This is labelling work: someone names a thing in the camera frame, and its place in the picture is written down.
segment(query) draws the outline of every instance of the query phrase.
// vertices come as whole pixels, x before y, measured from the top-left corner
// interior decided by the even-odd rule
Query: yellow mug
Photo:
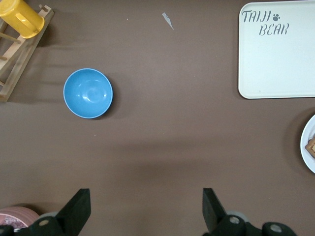
[[[36,36],[44,27],[45,20],[23,0],[0,1],[0,17],[23,38]]]

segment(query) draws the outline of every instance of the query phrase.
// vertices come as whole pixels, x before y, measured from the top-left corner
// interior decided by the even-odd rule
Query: white plate
[[[315,173],[315,158],[309,154],[309,152],[305,149],[305,146],[309,142],[310,139],[315,137],[315,116],[313,116],[309,122],[307,122],[301,137],[301,154],[305,164],[308,168],[311,169]]]
[[[239,92],[315,96],[315,0],[252,2],[239,15]]]

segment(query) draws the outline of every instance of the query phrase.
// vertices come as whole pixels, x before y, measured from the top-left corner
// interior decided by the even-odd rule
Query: white paper scrap
[[[171,20],[169,19],[169,17],[166,15],[165,12],[163,12],[162,16],[164,17],[164,19],[166,20],[166,22],[169,24],[169,26],[171,26],[171,28],[174,30],[174,28],[172,27]]]

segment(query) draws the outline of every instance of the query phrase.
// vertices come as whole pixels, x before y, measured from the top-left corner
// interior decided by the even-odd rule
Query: blue bowl
[[[67,107],[82,118],[96,118],[104,114],[113,100],[113,89],[101,72],[83,68],[66,80],[63,98]]]

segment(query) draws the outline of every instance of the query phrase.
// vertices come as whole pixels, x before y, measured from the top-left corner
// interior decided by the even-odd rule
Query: silver bolt
[[[47,225],[49,223],[49,220],[42,220],[41,222],[39,222],[39,226],[44,226]]]
[[[281,233],[281,232],[282,232],[282,229],[280,228],[279,225],[272,224],[272,225],[270,226],[270,229],[271,229],[273,232],[276,232],[276,233]]]
[[[233,223],[233,224],[239,224],[240,220],[237,217],[235,217],[235,216],[231,216],[230,217],[230,222]]]

